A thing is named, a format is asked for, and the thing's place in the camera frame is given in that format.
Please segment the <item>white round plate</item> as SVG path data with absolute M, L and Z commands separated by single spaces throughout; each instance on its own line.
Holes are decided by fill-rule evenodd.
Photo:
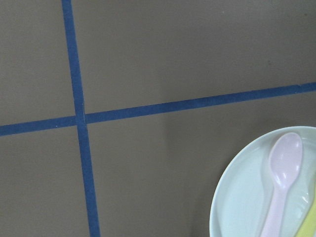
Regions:
M 280 236 L 293 237 L 315 196 L 316 129 L 286 127 L 266 133 L 245 146 L 229 163 L 216 187 L 209 220 L 212 237 L 258 237 L 273 193 L 268 156 L 277 139 L 288 133 L 300 135 L 303 160 L 300 174 L 289 190 Z

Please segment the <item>pink plastic spoon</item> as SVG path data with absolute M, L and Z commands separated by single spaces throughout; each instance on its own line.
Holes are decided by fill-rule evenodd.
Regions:
M 287 194 L 300 174 L 302 159 L 303 144 L 297 133 L 282 135 L 271 148 L 269 173 L 273 182 L 273 194 L 260 236 L 279 236 Z

